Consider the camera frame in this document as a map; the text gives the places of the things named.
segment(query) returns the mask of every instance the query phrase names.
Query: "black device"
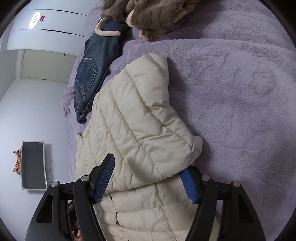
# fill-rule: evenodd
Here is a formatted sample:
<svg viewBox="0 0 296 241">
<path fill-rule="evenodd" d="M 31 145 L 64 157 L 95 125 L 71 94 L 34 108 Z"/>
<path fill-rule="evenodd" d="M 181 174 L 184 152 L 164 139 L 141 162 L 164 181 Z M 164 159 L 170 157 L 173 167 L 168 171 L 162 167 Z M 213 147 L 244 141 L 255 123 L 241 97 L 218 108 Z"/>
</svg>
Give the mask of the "black device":
<svg viewBox="0 0 296 241">
<path fill-rule="evenodd" d="M 93 204 L 102 199 L 114 166 L 114 156 L 108 154 L 100 166 L 76 182 L 53 181 L 34 213 L 25 241 L 73 241 L 76 219 L 83 241 L 105 241 Z M 180 177 L 188 197 L 199 204 L 186 241 L 209 240 L 217 200 L 223 200 L 218 241 L 266 240 L 256 211 L 239 182 L 215 182 L 194 166 L 182 171 Z"/>
</svg>

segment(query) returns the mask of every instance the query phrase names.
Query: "lavender plush bedspread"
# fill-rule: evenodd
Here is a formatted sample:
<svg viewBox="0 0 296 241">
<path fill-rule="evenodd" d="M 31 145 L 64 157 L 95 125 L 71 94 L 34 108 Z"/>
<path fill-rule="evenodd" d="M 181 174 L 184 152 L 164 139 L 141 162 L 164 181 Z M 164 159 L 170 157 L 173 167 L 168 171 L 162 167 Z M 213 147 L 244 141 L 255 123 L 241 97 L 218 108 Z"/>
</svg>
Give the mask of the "lavender plush bedspread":
<svg viewBox="0 0 296 241">
<path fill-rule="evenodd" d="M 88 16 L 89 35 L 100 5 Z M 170 103 L 205 141 L 198 167 L 216 181 L 239 181 L 273 241 L 296 206 L 296 50 L 284 28 L 259 0 L 201 0 L 180 29 L 155 42 L 138 34 L 129 32 L 104 83 L 143 54 L 167 56 Z M 73 180 L 76 137 L 87 124 L 76 122 L 73 106 L 82 55 L 63 97 Z"/>
</svg>

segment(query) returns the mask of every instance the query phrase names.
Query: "brown fuzzy garment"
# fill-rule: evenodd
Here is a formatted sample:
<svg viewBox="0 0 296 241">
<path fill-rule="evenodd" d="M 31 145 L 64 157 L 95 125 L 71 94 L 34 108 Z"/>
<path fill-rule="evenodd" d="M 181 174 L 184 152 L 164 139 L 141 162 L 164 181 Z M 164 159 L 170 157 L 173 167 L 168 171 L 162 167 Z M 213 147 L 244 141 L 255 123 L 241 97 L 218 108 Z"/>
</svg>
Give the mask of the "brown fuzzy garment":
<svg viewBox="0 0 296 241">
<path fill-rule="evenodd" d="M 104 0 L 102 17 L 124 22 L 133 10 L 131 24 L 149 41 L 180 26 L 199 0 Z"/>
</svg>

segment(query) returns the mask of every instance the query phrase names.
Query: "silver screw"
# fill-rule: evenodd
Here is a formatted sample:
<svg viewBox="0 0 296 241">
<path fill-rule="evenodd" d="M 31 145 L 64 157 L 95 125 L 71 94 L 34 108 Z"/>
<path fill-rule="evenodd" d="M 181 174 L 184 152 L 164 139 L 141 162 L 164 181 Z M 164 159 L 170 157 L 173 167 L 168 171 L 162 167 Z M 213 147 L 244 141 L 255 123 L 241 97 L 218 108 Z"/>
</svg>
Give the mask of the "silver screw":
<svg viewBox="0 0 296 241">
<path fill-rule="evenodd" d="M 86 181 L 88 181 L 89 180 L 89 176 L 88 175 L 85 175 L 85 176 L 83 176 L 82 178 L 81 178 L 81 181 L 83 181 L 83 182 L 86 182 Z"/>
<path fill-rule="evenodd" d="M 210 177 L 207 176 L 207 175 L 203 175 L 203 176 L 202 176 L 202 179 L 203 179 L 204 181 L 209 181 L 209 180 L 210 180 Z"/>
<path fill-rule="evenodd" d="M 53 181 L 50 185 L 51 185 L 52 187 L 56 187 L 58 184 L 59 184 L 58 181 Z"/>
<path fill-rule="evenodd" d="M 233 181 L 232 185 L 238 188 L 240 186 L 240 183 L 238 181 Z"/>
</svg>

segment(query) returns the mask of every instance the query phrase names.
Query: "blue gripper pad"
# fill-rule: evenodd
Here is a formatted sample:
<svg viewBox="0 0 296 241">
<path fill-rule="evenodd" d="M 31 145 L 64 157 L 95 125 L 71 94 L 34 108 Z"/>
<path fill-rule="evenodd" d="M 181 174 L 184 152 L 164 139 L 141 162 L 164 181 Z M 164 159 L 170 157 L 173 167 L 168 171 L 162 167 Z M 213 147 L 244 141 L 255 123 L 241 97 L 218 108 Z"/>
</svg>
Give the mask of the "blue gripper pad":
<svg viewBox="0 0 296 241">
<path fill-rule="evenodd" d="M 93 200 L 95 203 L 98 203 L 105 194 L 106 188 L 108 186 L 108 183 L 110 181 L 111 175 L 115 167 L 115 157 L 111 155 L 111 157 L 107 161 L 107 164 L 105 166 L 102 165 L 100 166 L 100 168 L 103 168 L 103 171 L 100 177 L 98 178 L 94 188 Z"/>
<path fill-rule="evenodd" d="M 185 188 L 187 197 L 189 199 L 191 199 L 193 203 L 197 203 L 198 196 L 196 193 L 196 185 L 189 173 L 189 170 L 185 169 L 185 170 L 179 172 L 179 175 L 180 175 L 181 181 L 183 183 L 183 186 Z"/>
</svg>

